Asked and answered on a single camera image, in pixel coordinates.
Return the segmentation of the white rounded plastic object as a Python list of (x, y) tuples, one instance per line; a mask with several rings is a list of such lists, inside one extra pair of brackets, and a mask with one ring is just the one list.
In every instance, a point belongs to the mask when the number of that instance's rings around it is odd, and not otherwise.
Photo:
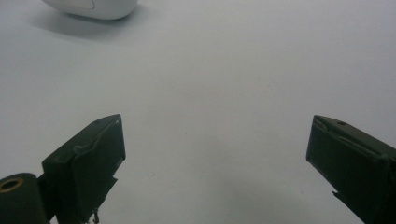
[(112, 21), (129, 15), (138, 0), (42, 0), (62, 12), (82, 17)]

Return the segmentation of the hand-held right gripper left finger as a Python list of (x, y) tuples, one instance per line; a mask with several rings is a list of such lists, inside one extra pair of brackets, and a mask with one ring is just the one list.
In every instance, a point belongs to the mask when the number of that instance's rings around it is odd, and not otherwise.
[(97, 119), (42, 161), (48, 216), (59, 224), (89, 221), (117, 182), (126, 158), (121, 115)]

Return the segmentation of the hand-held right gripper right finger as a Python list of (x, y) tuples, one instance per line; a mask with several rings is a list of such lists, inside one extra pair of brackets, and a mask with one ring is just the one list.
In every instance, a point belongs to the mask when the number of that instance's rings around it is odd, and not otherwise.
[(306, 160), (364, 224), (396, 224), (396, 148), (346, 122), (315, 115)]

